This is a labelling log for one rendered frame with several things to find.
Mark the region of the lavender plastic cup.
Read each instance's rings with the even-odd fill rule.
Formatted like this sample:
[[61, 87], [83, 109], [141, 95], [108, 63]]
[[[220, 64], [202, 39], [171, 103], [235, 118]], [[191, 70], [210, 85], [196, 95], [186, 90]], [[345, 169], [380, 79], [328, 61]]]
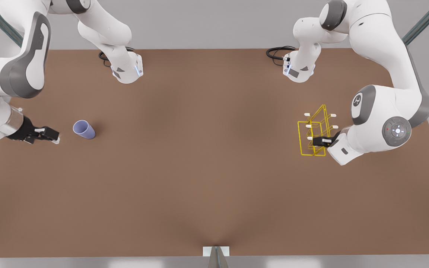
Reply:
[[73, 132], [85, 139], [93, 139], [96, 133], [86, 120], [78, 120], [73, 124]]

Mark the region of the silver frame post with foot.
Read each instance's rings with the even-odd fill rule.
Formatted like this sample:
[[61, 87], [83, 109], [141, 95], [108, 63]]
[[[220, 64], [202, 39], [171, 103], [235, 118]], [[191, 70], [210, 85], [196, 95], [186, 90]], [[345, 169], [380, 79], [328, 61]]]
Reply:
[[229, 246], [203, 246], [203, 256], [209, 257], [208, 268], [229, 268], [226, 256], [230, 256]]

